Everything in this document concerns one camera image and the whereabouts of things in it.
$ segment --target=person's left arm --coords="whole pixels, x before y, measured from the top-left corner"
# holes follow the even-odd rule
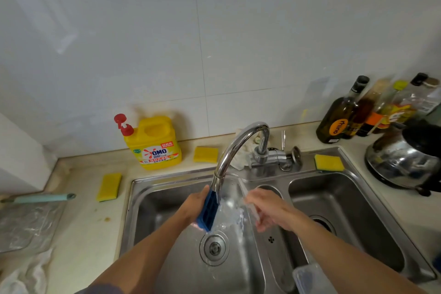
[[[181,232],[196,220],[208,191],[206,185],[190,194],[172,217],[106,269],[85,294],[93,293],[96,285],[110,285],[124,294],[152,293],[165,258]]]

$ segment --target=white countertop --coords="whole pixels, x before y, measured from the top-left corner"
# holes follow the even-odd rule
[[[431,197],[422,197],[414,191],[384,185],[370,174],[363,161],[366,147],[378,138],[377,135],[364,138],[356,136],[352,140],[325,145],[315,135],[317,124],[273,128],[272,146],[280,146],[281,130],[286,130],[287,148],[296,145],[306,152],[339,146],[426,260],[432,261],[441,252],[441,193],[433,192]],[[179,142],[183,152],[182,163],[156,171],[143,169],[128,149],[59,160],[47,190],[76,193],[77,197],[68,202],[52,240],[54,251],[48,266],[47,294],[72,294],[88,286],[118,258],[133,180],[213,167],[213,164],[193,163],[195,147],[217,147],[222,153],[233,138],[234,135],[230,134]],[[118,198],[97,202],[95,196],[103,175],[114,172],[123,175]],[[0,259],[2,278],[24,260],[23,257],[3,256]],[[422,288],[429,293],[440,293],[441,283],[439,280],[432,281],[422,285]]]

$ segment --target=sink basin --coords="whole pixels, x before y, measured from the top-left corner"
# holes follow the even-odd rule
[[[314,155],[340,156],[344,172],[320,172]],[[214,168],[135,180],[120,254],[156,230],[186,197],[211,183]],[[325,229],[392,269],[421,283],[436,278],[429,264],[339,148],[303,154],[300,172],[277,165],[229,169],[210,233],[188,227],[158,276],[155,293],[295,293],[292,271],[313,262],[301,241],[275,226],[258,233],[242,204],[248,190],[277,193]]]

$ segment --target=sleeve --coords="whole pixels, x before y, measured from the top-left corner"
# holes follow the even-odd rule
[[[124,294],[123,291],[113,285],[100,284],[89,286],[75,294]]]

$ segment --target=kettle lid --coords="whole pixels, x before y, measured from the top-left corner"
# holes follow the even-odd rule
[[[433,124],[415,125],[403,130],[403,138],[418,151],[441,158],[441,127]]]

